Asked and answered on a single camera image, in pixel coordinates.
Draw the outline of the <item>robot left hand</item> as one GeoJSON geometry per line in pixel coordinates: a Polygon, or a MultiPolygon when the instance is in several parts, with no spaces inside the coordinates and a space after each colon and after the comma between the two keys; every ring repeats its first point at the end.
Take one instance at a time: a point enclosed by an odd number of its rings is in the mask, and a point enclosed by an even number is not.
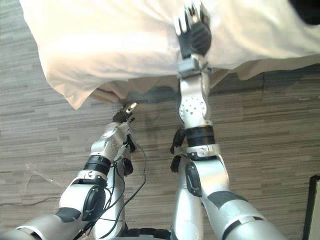
{"type": "Polygon", "coordinates": [[[131,102],[128,104],[124,104],[120,110],[112,117],[113,123],[125,123],[128,119],[133,115],[133,111],[137,107],[136,102],[131,102]]]}

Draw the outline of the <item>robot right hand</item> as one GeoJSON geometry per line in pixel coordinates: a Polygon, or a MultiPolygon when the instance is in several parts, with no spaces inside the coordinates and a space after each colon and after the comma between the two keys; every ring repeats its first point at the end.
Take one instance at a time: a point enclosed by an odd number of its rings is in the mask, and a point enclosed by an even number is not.
{"type": "Polygon", "coordinates": [[[182,59],[193,54],[204,57],[212,43],[210,14],[200,0],[184,5],[182,13],[173,19],[182,59]]]}

